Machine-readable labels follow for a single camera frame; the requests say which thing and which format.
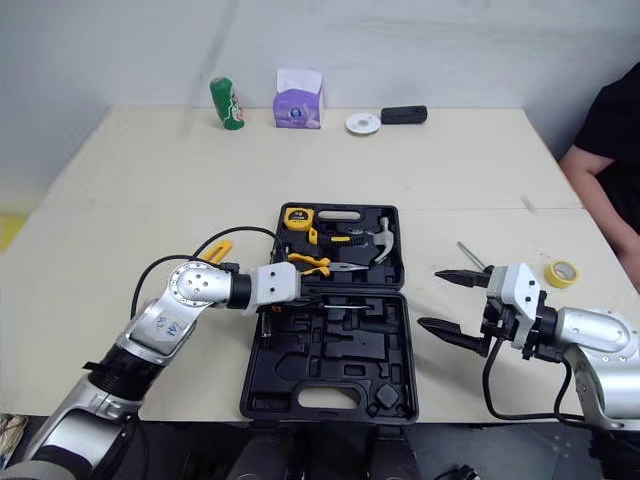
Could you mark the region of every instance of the beige tabletop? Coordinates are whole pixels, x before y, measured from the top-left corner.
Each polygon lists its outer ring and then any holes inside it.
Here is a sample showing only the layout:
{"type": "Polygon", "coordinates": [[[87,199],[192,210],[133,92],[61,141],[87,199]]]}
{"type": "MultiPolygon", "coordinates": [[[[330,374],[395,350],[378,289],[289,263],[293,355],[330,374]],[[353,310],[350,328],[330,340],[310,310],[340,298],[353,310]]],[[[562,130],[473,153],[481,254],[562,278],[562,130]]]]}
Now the beige tabletop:
{"type": "MultiPolygon", "coordinates": [[[[229,226],[274,228],[288,201],[384,203],[400,211],[420,421],[491,420],[483,359],[423,331],[420,316],[478,334],[481,289],[433,276],[472,268],[461,240],[496,265],[526,261],[542,279],[554,258],[581,279],[549,287],[549,304],[607,307],[629,320],[640,306],[608,245],[520,110],[433,110],[422,126],[367,138],[328,111],[321,131],[273,128],[268,111],[220,130],[211,110],[116,107],[70,161],[0,265],[0,410],[49,414],[126,325],[131,293],[155,258],[191,252],[229,226]]],[[[270,243],[241,233],[230,260],[268,260],[270,243]]],[[[158,296],[172,265],[147,282],[158,296]]],[[[238,404],[256,318],[212,310],[147,396],[158,420],[240,420],[238,404]]],[[[495,402],[510,412],[551,408],[562,369],[505,348],[495,402]]],[[[566,409],[576,410],[574,395],[566,409]]]]}

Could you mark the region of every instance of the green bottle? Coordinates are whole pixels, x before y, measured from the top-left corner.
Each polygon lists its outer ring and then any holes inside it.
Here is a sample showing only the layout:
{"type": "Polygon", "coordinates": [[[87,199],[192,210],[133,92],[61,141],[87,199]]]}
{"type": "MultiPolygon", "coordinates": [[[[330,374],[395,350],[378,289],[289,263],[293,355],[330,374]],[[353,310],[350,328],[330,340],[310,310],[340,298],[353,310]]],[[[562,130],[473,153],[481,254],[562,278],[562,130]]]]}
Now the green bottle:
{"type": "Polygon", "coordinates": [[[244,127],[242,108],[238,104],[231,80],[227,77],[216,77],[211,80],[209,89],[222,126],[227,130],[238,130],[244,127]]]}

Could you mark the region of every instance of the black toolbox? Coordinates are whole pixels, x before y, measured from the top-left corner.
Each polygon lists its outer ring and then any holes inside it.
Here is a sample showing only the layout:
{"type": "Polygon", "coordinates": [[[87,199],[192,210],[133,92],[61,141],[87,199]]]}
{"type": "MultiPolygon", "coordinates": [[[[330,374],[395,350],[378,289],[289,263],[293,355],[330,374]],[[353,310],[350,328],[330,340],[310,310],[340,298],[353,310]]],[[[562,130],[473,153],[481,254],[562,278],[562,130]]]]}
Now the black toolbox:
{"type": "MultiPolygon", "coordinates": [[[[418,399],[409,315],[398,292],[404,266],[397,209],[289,203],[282,206],[276,235],[287,254],[370,268],[331,272],[328,277],[303,276],[303,300],[298,305],[268,308],[260,314],[240,401],[242,414],[269,421],[415,422],[418,399]],[[285,213],[300,215],[303,225],[304,210],[312,211],[309,223],[318,234],[316,245],[309,241],[308,228],[291,230],[285,225],[285,213]],[[380,232],[383,222],[393,233],[393,246],[376,264],[384,246],[374,245],[371,234],[380,232]],[[356,406],[305,407],[299,395],[312,388],[337,389],[356,406]]],[[[313,268],[293,263],[301,271],[313,268]]]]}

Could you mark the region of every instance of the floor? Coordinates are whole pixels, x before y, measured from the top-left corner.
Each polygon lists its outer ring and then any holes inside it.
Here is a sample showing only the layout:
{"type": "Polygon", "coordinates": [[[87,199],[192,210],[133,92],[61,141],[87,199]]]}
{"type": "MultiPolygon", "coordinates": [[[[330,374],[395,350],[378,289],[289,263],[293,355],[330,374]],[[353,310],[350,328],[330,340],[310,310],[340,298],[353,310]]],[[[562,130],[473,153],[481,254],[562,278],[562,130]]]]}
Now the floor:
{"type": "MultiPolygon", "coordinates": [[[[43,417],[35,417],[30,438],[43,417]]],[[[344,424],[308,424],[315,474],[307,479],[360,480],[370,429],[344,424]]],[[[148,479],[181,480],[186,460],[206,459],[219,470],[230,466],[250,437],[246,424],[145,422],[150,442],[148,479]]],[[[468,464],[482,480],[600,480],[599,464],[589,457],[590,433],[555,423],[469,426],[420,424],[406,429],[423,480],[468,464]]],[[[19,458],[25,441],[16,451],[19,458]]],[[[114,477],[140,478],[142,448],[136,436],[114,477]]],[[[213,480],[216,476],[196,477],[213,480]]]]}

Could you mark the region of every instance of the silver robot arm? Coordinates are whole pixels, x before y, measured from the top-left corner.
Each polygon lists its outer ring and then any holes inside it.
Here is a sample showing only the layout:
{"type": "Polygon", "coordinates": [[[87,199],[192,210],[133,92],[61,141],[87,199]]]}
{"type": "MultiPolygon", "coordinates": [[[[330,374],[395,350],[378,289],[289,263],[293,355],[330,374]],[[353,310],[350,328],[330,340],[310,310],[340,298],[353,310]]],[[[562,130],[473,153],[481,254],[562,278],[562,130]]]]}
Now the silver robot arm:
{"type": "Polygon", "coordinates": [[[484,357],[495,337],[494,349],[508,341],[524,359],[568,363],[584,415],[584,422],[573,425],[592,429],[591,453],[600,459],[606,478],[640,478],[640,350],[633,325],[609,310],[545,306],[547,294],[524,263],[436,275],[458,285],[487,288],[480,329],[484,337],[465,335],[458,324],[435,318],[422,318],[420,325],[484,357]]]}
{"type": "Polygon", "coordinates": [[[29,444],[25,462],[0,479],[111,478],[133,436],[137,412],[154,380],[193,333],[208,307],[242,309],[300,295],[300,274],[287,262],[248,274],[191,261],[170,276],[164,294],[150,302],[118,336],[104,359],[83,376],[29,444]]]}

